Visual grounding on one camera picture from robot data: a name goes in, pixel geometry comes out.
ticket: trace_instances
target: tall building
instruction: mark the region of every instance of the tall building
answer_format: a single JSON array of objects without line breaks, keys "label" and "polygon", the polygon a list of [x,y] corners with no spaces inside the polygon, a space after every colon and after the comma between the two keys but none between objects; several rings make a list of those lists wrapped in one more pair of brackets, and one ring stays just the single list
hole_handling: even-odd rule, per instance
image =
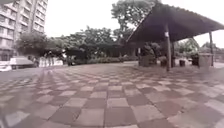
[{"label": "tall building", "polygon": [[48,0],[17,0],[0,5],[0,61],[9,60],[24,32],[44,33]]}]

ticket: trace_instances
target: checkered pavement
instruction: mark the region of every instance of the checkered pavement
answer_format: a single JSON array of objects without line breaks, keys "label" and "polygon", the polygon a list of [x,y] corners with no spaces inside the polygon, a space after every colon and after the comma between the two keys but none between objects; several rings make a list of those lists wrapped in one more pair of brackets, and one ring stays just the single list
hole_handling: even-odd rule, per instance
[{"label": "checkered pavement", "polygon": [[0,126],[224,128],[224,85],[218,81],[101,68],[46,70],[0,83]]}]

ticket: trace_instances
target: dark roof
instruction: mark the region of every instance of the dark roof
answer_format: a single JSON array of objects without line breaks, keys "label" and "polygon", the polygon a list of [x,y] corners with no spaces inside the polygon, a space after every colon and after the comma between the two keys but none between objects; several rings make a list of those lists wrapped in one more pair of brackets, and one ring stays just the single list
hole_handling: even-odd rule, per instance
[{"label": "dark roof", "polygon": [[128,42],[162,42],[166,23],[172,42],[224,29],[220,23],[194,12],[158,3],[132,33]]}]

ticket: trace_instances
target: overcast sky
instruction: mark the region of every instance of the overcast sky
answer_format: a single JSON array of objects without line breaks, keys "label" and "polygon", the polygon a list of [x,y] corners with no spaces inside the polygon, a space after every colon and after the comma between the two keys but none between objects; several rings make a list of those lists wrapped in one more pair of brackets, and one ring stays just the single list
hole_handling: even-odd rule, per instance
[{"label": "overcast sky", "polygon": [[[69,35],[85,29],[118,28],[111,17],[112,4],[118,0],[48,0],[45,32],[48,36]],[[224,0],[162,0],[162,3],[194,11],[224,24]],[[208,34],[195,37],[200,45],[209,41]],[[224,48],[224,31],[213,33],[214,43]]]}]

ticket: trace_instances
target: support column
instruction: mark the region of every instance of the support column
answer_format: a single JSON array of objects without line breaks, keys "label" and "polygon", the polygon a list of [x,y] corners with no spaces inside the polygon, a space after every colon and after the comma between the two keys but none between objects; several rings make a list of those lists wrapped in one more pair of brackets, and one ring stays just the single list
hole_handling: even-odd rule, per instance
[{"label": "support column", "polygon": [[171,66],[172,68],[175,67],[175,49],[174,49],[174,42],[171,43]]},{"label": "support column", "polygon": [[166,64],[166,69],[167,72],[170,71],[171,68],[171,49],[170,49],[170,36],[169,36],[169,26],[168,24],[165,24],[164,26],[165,29],[165,39],[166,39],[166,47],[167,47],[167,53],[166,53],[166,58],[167,58],[167,64]]},{"label": "support column", "polygon": [[212,54],[212,64],[211,64],[211,66],[214,66],[214,50],[213,50],[212,32],[209,32],[209,39],[210,39],[210,50],[211,50],[211,54]]}]

